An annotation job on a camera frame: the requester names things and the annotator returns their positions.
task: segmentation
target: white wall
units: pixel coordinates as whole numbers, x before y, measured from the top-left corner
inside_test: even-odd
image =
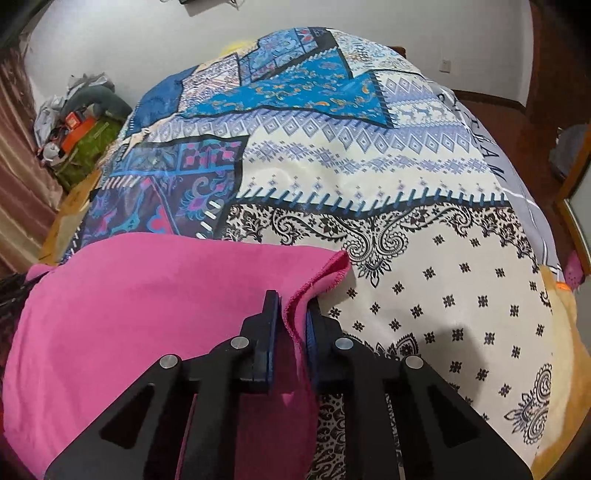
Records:
[[[449,87],[525,104],[528,0],[245,0],[239,11],[222,1],[55,0],[33,31],[27,70],[45,97],[63,94],[71,74],[105,71],[133,105],[231,42],[319,25],[403,46],[425,75]],[[452,61],[451,74],[439,72],[442,57]]]

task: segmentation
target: brown curtain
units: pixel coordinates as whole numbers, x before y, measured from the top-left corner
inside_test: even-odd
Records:
[[[63,194],[35,157],[35,108],[18,47],[0,53],[0,278],[35,263]]]

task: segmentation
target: wooden headboard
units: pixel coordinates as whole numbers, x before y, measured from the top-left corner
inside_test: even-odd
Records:
[[[404,58],[406,58],[406,48],[404,48],[404,47],[388,47],[388,48],[391,48],[396,53],[398,53],[399,55],[402,55]]]

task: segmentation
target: white fabric with black print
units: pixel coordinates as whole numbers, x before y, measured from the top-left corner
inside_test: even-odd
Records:
[[[421,355],[531,465],[550,399],[551,310],[509,206],[358,219],[235,205],[222,236],[347,250],[353,270],[320,298],[323,313],[377,354]],[[342,473],[341,415],[326,399],[310,478]]]

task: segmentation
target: gray fabric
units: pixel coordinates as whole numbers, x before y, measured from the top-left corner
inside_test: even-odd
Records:
[[[436,82],[430,82],[430,86],[439,99],[452,110],[472,133],[476,146],[482,152],[491,171],[503,188],[506,198],[517,214],[538,263],[546,265],[556,275],[558,281],[564,281],[550,224],[530,195],[523,180],[515,171],[515,167],[507,155],[496,144],[480,120],[472,115],[471,111],[456,98],[453,91]]]
[[[550,150],[550,164],[563,177],[573,166],[585,139],[588,125],[573,125],[560,134],[556,147]]]
[[[107,87],[92,85],[82,87],[72,95],[61,110],[60,118],[63,121],[68,113],[85,108],[93,103],[98,103],[109,116],[115,119],[125,120],[131,113],[131,107]]]

